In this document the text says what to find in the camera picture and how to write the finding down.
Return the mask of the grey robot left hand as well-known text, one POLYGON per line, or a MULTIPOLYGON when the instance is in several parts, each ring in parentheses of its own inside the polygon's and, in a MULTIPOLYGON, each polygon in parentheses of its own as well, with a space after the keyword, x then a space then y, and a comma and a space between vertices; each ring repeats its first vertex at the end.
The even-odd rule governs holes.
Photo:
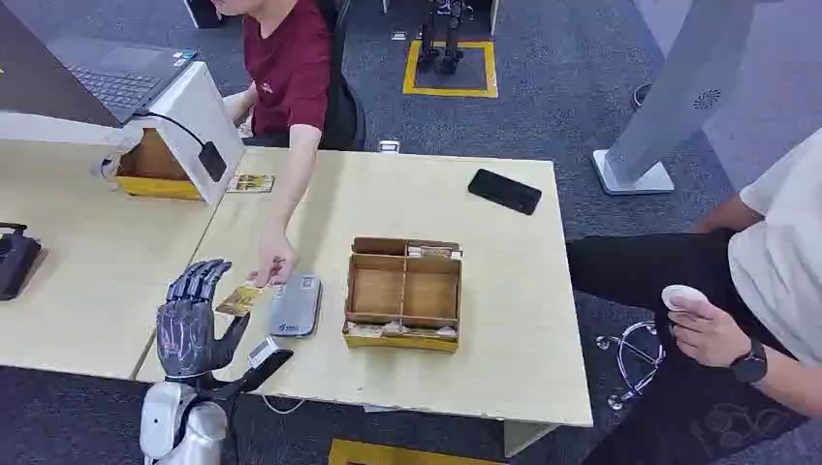
POLYGON ((157 354, 167 377, 196 378, 233 360, 250 316, 233 318, 218 338, 213 310, 217 284, 231 267, 223 259, 192 263, 170 284, 156 311, 157 354))

